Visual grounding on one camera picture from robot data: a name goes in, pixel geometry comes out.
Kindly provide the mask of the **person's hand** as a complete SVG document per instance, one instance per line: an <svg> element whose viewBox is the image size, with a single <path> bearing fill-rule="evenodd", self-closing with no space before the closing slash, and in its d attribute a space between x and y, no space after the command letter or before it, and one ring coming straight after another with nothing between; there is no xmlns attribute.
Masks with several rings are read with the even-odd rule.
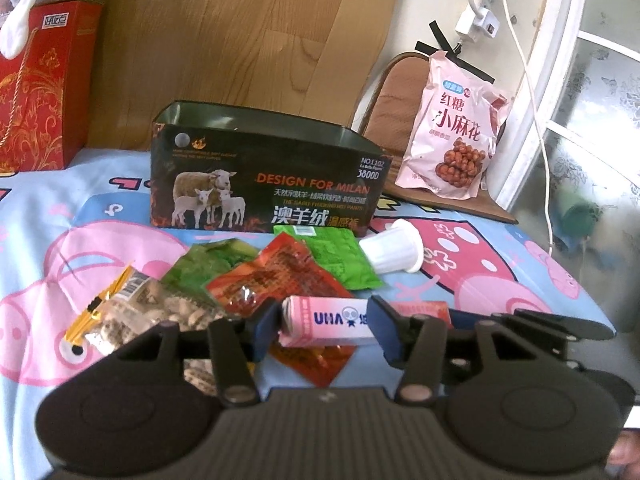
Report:
<svg viewBox="0 0 640 480"><path fill-rule="evenodd" d="M639 468L640 434L638 430L624 430L620 433L612 451L608 454L608 463L626 468Z"/></svg>

